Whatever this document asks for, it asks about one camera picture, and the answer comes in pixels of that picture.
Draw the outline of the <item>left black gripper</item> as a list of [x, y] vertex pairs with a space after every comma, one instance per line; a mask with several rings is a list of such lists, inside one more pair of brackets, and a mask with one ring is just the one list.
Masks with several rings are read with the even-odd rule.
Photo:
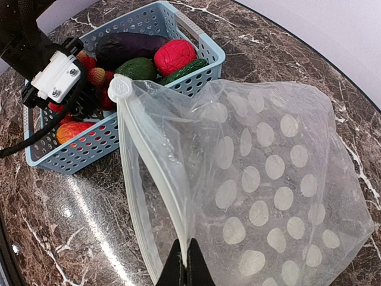
[[57, 49], [36, 19], [54, 1], [1, 1], [1, 59], [27, 80], [48, 65]]

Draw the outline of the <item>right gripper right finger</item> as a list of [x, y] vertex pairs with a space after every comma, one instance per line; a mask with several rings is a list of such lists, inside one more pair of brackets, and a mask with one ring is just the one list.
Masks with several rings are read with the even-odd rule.
[[186, 285], [215, 286], [202, 251], [195, 238], [192, 238], [190, 241], [187, 255]]

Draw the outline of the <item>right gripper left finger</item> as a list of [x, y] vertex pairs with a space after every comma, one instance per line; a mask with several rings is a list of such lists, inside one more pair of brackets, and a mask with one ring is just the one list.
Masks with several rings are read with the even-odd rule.
[[183, 265], [179, 240], [174, 243], [156, 286], [184, 286], [186, 270]]

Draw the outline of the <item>orange red toy mango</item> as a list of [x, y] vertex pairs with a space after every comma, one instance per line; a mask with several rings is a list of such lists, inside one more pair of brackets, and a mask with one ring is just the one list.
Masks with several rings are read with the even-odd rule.
[[57, 141], [59, 144], [71, 140], [78, 134], [85, 131], [87, 128], [92, 127], [95, 122], [68, 122], [61, 125], [56, 132]]

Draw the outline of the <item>polka dot zip bag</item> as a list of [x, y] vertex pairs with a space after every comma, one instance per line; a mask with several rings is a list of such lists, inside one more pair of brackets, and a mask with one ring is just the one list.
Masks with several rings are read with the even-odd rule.
[[297, 82], [208, 82], [192, 97], [117, 75], [121, 163], [157, 283], [195, 238], [215, 285], [329, 285], [374, 224], [332, 103]]

